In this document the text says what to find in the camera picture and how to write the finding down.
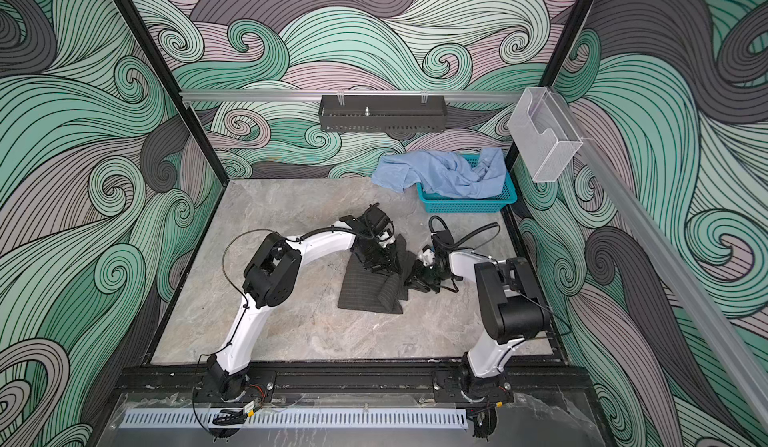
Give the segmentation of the dark grey pinstriped shirt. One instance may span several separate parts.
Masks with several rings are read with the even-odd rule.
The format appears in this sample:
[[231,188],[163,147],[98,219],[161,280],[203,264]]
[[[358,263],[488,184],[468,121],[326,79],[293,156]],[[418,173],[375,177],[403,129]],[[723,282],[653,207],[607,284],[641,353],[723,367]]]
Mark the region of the dark grey pinstriped shirt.
[[392,247],[397,254],[400,272],[373,272],[364,267],[361,254],[351,255],[337,301],[338,308],[380,314],[403,313],[401,301],[408,299],[405,281],[416,256],[408,250],[407,240],[402,234],[396,236]]

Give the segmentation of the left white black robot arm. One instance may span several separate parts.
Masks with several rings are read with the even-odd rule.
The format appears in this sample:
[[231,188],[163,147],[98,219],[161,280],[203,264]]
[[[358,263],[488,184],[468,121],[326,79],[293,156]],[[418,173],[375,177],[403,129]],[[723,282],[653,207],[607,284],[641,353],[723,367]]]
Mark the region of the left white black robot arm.
[[242,297],[223,345],[206,359],[210,381],[226,402],[247,389],[251,353],[272,311],[293,293],[300,270],[327,255],[350,251],[375,273],[400,271],[394,224],[377,204],[363,214],[301,235],[270,231],[243,270]]

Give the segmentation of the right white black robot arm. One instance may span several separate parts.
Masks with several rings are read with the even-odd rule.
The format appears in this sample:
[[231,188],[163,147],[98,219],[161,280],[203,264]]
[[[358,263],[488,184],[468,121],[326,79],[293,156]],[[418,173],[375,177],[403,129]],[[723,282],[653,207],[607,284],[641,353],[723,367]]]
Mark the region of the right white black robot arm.
[[485,224],[459,239],[437,215],[429,218],[428,228],[431,243],[417,255],[405,285],[433,293],[456,293],[458,281],[475,286],[483,331],[464,355],[458,385],[468,401],[488,400],[495,389],[507,387],[502,375],[513,354],[546,330],[553,313],[544,305],[525,258],[499,260],[468,245],[489,230],[500,233],[498,223]]

